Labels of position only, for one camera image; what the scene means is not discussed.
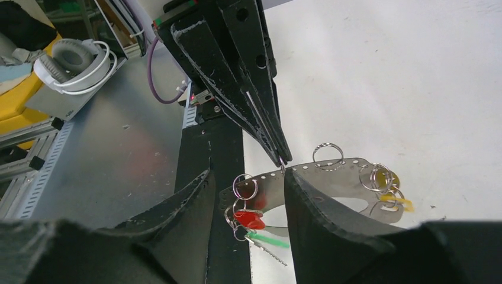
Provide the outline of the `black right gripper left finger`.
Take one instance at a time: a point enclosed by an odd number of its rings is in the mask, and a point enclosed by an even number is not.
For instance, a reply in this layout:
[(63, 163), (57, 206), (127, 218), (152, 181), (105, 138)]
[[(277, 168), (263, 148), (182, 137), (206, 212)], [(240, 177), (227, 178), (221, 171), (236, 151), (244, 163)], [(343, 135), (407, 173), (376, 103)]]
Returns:
[(205, 170), (114, 228), (2, 221), (1, 282), (205, 283), (214, 193), (214, 175)]

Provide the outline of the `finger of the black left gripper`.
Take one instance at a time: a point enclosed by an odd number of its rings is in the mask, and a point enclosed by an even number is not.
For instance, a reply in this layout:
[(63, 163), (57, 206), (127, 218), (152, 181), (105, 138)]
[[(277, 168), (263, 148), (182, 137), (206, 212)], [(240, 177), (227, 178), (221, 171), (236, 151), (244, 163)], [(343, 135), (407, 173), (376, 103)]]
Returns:
[(236, 58), (228, 61), (237, 90), (222, 93), (225, 113), (252, 136), (274, 163), (292, 154), (283, 132), (274, 77), (276, 61), (262, 1), (216, 1)]
[(237, 90), (228, 65), (236, 58), (236, 50), (230, 45), (222, 16), (178, 15), (157, 21), (156, 27), (161, 41), (189, 78), (209, 90), (225, 113), (226, 107), (219, 99), (222, 93)]

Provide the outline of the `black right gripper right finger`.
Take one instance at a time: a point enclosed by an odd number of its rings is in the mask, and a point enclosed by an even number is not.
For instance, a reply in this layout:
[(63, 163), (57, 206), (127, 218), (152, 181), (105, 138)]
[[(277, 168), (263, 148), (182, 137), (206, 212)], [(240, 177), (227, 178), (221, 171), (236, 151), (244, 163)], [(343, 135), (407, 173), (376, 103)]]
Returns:
[(285, 209), (297, 283), (500, 283), (501, 222), (402, 229), (363, 216), (289, 169)]

